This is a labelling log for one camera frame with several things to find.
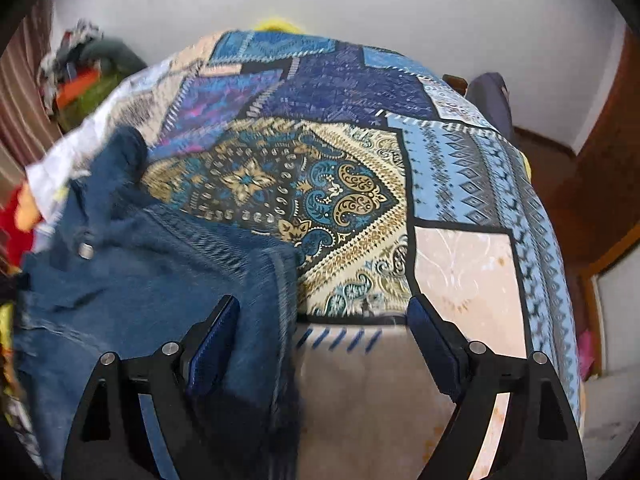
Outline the blue denim jacket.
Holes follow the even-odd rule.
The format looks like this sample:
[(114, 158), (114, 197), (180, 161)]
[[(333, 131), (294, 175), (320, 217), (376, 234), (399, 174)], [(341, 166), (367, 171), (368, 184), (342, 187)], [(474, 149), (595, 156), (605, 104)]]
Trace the blue denim jacket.
[(292, 338), (297, 258), (270, 236), (183, 214), (145, 191), (148, 149), (120, 127), (73, 180), (50, 246), (25, 256), (15, 366), (44, 468), (62, 472), (72, 420), (105, 352), (147, 356), (239, 301), (228, 367), (189, 378), (205, 433), (250, 479), (292, 479), (299, 436)]

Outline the yellow fleece blanket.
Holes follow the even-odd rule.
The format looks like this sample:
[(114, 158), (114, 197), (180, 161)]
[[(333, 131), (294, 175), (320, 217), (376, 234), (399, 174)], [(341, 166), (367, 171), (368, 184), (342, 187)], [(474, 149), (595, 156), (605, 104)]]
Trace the yellow fleece blanket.
[(22, 397), (22, 388), (14, 370), (13, 312), (11, 301), (2, 302), (1, 318), (1, 393), (17, 400)]

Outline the patchwork blue bedspread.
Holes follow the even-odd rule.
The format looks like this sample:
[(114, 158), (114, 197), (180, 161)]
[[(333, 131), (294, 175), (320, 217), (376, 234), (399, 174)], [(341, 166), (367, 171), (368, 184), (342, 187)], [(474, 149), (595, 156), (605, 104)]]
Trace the patchwork blue bedspread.
[(427, 296), (465, 336), (548, 356), (582, 411), (563, 260), (524, 155), (470, 101), (387, 50), (287, 32), (206, 37), (121, 82), (145, 184), (186, 214), (293, 245), (304, 479), (409, 479), (454, 407), (400, 324)]

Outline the red plush toy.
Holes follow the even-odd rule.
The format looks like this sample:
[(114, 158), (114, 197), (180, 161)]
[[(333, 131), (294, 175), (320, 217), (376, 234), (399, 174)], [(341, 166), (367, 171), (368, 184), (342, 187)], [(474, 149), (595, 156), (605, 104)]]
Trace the red plush toy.
[(1, 252), (11, 266), (20, 266), (23, 256), (32, 250), (34, 229), (41, 219), (32, 190), (24, 181), (1, 208)]

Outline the wooden door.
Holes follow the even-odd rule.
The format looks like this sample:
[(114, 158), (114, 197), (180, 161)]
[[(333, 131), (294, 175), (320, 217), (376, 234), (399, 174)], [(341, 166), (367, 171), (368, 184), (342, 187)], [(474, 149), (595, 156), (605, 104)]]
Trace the wooden door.
[(639, 36), (626, 32), (605, 106), (550, 200), (565, 264), (595, 262), (639, 222)]

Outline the white shirt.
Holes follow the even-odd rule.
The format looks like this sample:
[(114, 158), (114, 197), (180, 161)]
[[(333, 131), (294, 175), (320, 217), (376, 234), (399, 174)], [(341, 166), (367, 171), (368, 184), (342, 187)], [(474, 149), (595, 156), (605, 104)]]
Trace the white shirt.
[(61, 207), (58, 192), (83, 162), (93, 157), (107, 137), (107, 119), (114, 106), (135, 93), (151, 89), (168, 71), (165, 60), (124, 79), (79, 127), (63, 136), (47, 154), (26, 167), (26, 179), (44, 221), (52, 222)]

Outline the grey purple backpack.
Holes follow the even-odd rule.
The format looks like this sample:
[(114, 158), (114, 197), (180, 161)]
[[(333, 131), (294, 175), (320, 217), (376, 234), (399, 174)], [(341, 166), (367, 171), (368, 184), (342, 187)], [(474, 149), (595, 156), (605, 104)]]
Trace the grey purple backpack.
[(496, 72), (477, 76), (469, 83), (465, 99), (474, 104), (506, 140), (513, 140), (509, 90), (503, 76)]

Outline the striped red gold curtain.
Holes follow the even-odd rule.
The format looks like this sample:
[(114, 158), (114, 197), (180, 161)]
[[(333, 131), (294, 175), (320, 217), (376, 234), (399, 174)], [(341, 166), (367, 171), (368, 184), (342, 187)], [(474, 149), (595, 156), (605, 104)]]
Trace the striped red gold curtain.
[(1, 55), (1, 199), (7, 200), (38, 162), (62, 138), (42, 105), (37, 75), (50, 50), (52, 0), (36, 0)]

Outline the green storage box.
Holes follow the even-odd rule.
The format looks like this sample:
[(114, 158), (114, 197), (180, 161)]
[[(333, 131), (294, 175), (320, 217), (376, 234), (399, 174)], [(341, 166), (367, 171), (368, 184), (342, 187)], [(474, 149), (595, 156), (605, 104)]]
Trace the green storage box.
[(124, 77), (119, 74), (102, 78), (58, 110), (55, 119), (62, 133), (77, 128), (123, 80)]

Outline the orange box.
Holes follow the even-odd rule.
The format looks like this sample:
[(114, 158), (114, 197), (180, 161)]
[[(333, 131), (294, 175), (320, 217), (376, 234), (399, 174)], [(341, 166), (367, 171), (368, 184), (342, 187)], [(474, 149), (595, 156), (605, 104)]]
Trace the orange box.
[(90, 87), (96, 84), (101, 73), (94, 68), (82, 70), (73, 80), (63, 82), (58, 86), (55, 95), (56, 106), (62, 110), (68, 104), (79, 98)]

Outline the yellow headboard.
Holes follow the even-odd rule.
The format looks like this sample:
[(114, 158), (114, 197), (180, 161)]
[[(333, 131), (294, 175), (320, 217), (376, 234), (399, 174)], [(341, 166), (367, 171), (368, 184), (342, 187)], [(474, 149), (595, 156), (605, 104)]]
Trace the yellow headboard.
[(256, 32), (285, 32), (286, 34), (303, 35), (305, 32), (299, 26), (283, 18), (267, 18), (254, 26)]

